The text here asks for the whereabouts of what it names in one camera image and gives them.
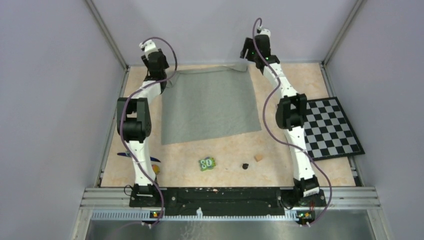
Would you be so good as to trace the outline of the grey-green cloth napkin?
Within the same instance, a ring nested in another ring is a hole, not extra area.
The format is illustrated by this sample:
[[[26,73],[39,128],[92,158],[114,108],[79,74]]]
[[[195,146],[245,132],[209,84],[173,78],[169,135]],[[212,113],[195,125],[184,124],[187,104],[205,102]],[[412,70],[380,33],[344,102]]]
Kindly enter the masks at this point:
[[[161,120],[163,145],[260,131],[248,65],[179,70],[162,93]]]

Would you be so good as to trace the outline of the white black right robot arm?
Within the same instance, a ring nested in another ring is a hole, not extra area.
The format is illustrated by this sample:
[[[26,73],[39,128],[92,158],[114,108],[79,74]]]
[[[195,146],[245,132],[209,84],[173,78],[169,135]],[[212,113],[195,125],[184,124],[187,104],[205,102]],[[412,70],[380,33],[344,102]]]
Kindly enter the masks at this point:
[[[320,185],[311,165],[305,140],[307,96],[298,93],[285,76],[280,61],[271,53],[271,32],[264,28],[244,41],[240,58],[255,63],[255,67],[272,85],[271,96],[278,97],[275,122],[289,146],[293,164],[293,200],[307,206],[320,192]]]

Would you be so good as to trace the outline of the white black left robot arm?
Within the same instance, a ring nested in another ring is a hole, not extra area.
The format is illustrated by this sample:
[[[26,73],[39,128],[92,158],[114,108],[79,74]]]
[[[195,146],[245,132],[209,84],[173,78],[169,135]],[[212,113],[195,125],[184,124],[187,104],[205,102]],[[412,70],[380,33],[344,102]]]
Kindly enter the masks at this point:
[[[152,132],[150,104],[167,86],[166,69],[169,64],[161,49],[141,56],[146,64],[147,75],[141,87],[129,97],[117,100],[117,132],[132,158],[135,181],[131,197],[141,200],[149,207],[160,202],[160,193],[154,186],[156,173],[149,153],[149,136]]]

